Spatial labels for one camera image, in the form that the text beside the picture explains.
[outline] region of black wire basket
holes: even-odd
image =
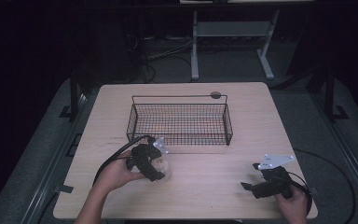
[[[132,96],[129,141],[142,135],[166,145],[227,145],[232,138],[227,96]]]

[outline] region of dark background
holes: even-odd
[[[127,24],[124,30],[136,31],[134,17],[82,10],[83,3],[0,1],[0,191],[55,92],[74,69],[84,75],[80,82],[85,90],[95,83],[136,78],[129,70],[134,56],[126,54],[126,42],[119,31],[123,21],[135,23]],[[358,1],[317,3],[289,72],[295,75],[317,63],[326,64],[350,89],[358,104]],[[290,13],[296,12],[286,10],[281,15],[275,38],[298,32],[292,29],[295,24],[284,21]],[[187,17],[148,17],[146,30],[161,37],[167,32],[186,35],[189,30],[183,25],[183,18]],[[182,26],[170,25],[178,20]],[[114,28],[105,29],[106,24]],[[102,38],[106,33],[115,42]],[[106,50],[105,45],[113,45],[112,51]],[[107,79],[104,72],[111,69],[120,70],[121,75]]]

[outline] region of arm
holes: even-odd
[[[298,188],[290,186],[293,196],[284,199],[281,194],[275,195],[275,200],[289,224],[307,223],[307,196]]]
[[[121,157],[130,156],[130,151],[125,151]],[[103,169],[77,216],[75,224],[100,223],[103,204],[110,191],[118,189],[128,182],[145,178],[143,174],[132,173],[127,169],[125,160],[112,161]]]

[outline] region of table surface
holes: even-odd
[[[133,95],[226,94],[233,137],[229,146],[166,146],[172,168],[165,182],[132,181],[111,192],[104,218],[281,218],[273,197],[256,199],[240,182],[265,182],[253,163],[265,154],[293,155],[278,111],[264,83],[109,85],[100,89],[54,208],[56,218],[76,218],[101,164],[128,143]],[[286,170],[304,177],[297,161]],[[317,216],[315,204],[309,218]]]

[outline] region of hand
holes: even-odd
[[[126,160],[121,158],[127,158],[130,155],[130,151],[125,151],[116,161],[112,161],[107,165],[100,173],[93,188],[108,194],[110,191],[121,188],[132,180],[145,178],[143,174],[132,173],[127,169]]]
[[[281,194],[275,200],[289,224],[307,223],[307,196],[298,188],[290,186],[292,197],[284,199]]]

